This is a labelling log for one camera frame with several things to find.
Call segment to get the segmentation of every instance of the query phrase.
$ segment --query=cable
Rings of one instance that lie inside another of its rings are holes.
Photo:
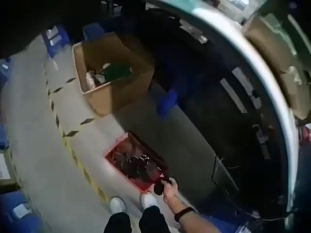
[[[213,171],[212,171],[212,175],[211,175],[211,178],[210,178],[210,179],[212,180],[212,182],[213,182],[217,187],[221,188],[221,190],[222,190],[224,193],[226,193],[226,195],[229,197],[229,200],[235,205],[235,207],[236,207],[239,211],[243,212],[244,214],[246,214],[246,215],[248,215],[248,216],[251,216],[252,218],[255,219],[255,221],[260,221],[260,220],[262,220],[262,221],[278,221],[278,220],[282,220],[282,219],[286,219],[286,218],[287,218],[287,216],[285,216],[285,217],[275,217],[275,218],[262,218],[262,217],[255,216],[255,215],[253,215],[253,214],[251,214],[251,213],[245,211],[244,209],[242,209],[242,208],[231,198],[230,193],[229,193],[225,188],[223,188],[221,185],[219,185],[219,184],[214,180],[214,175],[215,175],[216,170],[217,170],[217,167],[218,167],[218,165],[216,166],[216,164],[217,164],[217,155],[215,155],[214,164],[213,164]]]

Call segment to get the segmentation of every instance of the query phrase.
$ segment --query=black wristband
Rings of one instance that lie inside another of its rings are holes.
[[[191,211],[195,211],[193,208],[191,207],[187,207],[186,209],[183,209],[182,211],[180,211],[179,213],[175,214],[174,219],[176,222],[179,222],[180,218],[185,215],[186,213],[189,213]]]

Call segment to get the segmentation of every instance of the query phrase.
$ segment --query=gray floor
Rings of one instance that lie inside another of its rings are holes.
[[[54,60],[47,59],[46,48],[38,37],[27,50],[13,57],[13,72],[2,93],[2,113],[17,175],[32,206],[52,232],[100,233],[110,213],[107,203],[86,182],[63,145],[49,106],[46,79],[51,91],[63,87],[52,94],[52,99],[62,129],[66,133],[80,130],[69,138],[79,161],[108,197],[124,198],[134,232],[139,232],[140,193],[103,157],[128,130],[166,160],[170,174],[177,178],[188,200],[207,198],[214,188],[210,175],[215,154],[178,107],[160,120],[155,102],[145,96],[115,114],[80,127],[82,121],[95,115],[83,99],[77,79],[66,84],[73,77],[76,74],[71,48],[64,48]],[[159,89],[156,83],[153,88]],[[162,197],[157,199],[167,222],[178,227]]]

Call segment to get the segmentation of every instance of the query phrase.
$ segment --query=white sneaker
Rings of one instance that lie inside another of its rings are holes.
[[[125,202],[119,197],[113,197],[109,203],[110,212],[114,215],[117,213],[126,213]]]
[[[154,205],[157,206],[156,198],[150,192],[143,193],[140,196],[140,204],[144,210]]]

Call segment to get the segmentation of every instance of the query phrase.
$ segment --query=black object in hand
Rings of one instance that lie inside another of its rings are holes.
[[[154,192],[157,195],[162,195],[163,191],[164,191],[164,184],[162,184],[161,181],[166,181],[167,183],[172,184],[172,181],[170,180],[170,178],[168,176],[164,176],[159,178],[154,185]]]

